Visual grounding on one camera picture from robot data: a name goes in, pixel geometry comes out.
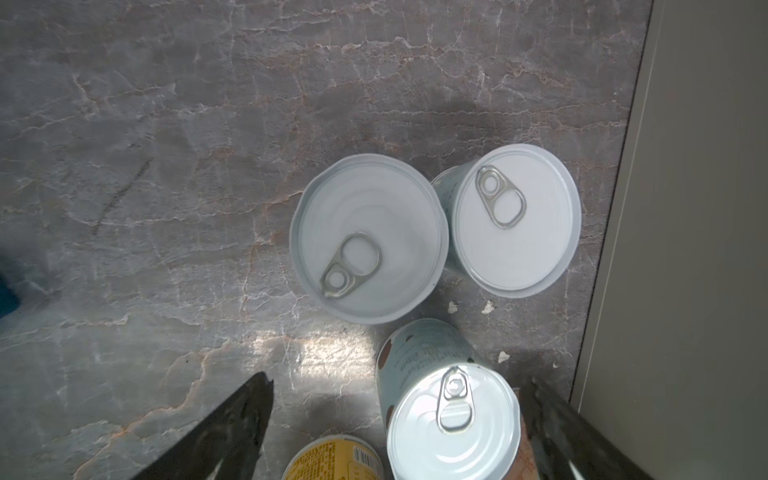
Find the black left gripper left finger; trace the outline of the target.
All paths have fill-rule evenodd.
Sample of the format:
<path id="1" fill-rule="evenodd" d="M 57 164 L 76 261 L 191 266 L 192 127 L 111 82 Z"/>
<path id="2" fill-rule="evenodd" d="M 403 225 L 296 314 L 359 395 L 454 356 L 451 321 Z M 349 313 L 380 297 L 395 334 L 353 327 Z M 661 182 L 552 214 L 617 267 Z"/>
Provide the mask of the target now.
<path id="1" fill-rule="evenodd" d="M 251 479 L 274 405 L 264 372 L 237 391 L 147 466 L 138 479 Z"/>

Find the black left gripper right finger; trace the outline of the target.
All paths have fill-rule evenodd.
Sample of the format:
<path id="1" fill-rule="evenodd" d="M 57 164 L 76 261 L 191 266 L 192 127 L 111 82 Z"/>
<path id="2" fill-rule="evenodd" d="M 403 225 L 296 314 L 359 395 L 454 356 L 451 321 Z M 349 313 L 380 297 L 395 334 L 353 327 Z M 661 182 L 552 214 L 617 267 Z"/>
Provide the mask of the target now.
<path id="1" fill-rule="evenodd" d="M 519 401 L 541 479 L 651 479 L 545 382 L 529 378 Z"/>

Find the yellow labelled can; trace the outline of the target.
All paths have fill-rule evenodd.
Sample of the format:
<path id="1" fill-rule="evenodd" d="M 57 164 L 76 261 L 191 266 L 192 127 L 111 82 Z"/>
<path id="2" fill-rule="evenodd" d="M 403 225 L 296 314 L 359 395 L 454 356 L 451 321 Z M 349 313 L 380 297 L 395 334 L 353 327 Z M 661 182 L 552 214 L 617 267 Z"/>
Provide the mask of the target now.
<path id="1" fill-rule="evenodd" d="M 289 462 L 283 480 L 383 480 L 382 461 L 371 445 L 346 434 L 319 438 Z"/>

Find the light blue labelled can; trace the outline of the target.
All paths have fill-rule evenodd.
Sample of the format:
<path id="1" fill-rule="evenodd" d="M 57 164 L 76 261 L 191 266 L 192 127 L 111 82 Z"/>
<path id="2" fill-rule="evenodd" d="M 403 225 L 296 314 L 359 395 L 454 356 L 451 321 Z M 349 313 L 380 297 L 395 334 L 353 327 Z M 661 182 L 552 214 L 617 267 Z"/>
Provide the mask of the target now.
<path id="1" fill-rule="evenodd" d="M 377 325 L 403 317 L 434 290 L 449 228 L 435 189 L 415 168 L 356 154 L 306 187 L 289 249 L 314 301 L 341 319 Z"/>

